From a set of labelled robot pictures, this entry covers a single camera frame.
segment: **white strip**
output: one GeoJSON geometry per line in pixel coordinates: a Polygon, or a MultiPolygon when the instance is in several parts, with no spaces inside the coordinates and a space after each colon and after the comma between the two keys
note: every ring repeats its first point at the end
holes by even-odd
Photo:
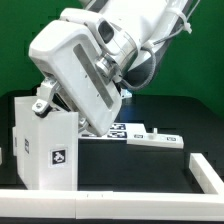
{"type": "Polygon", "coordinates": [[[202,154],[191,154],[189,168],[204,193],[224,195],[223,181],[202,154]]]}
{"type": "Polygon", "coordinates": [[[0,217],[224,221],[224,196],[1,190],[0,217]]]}

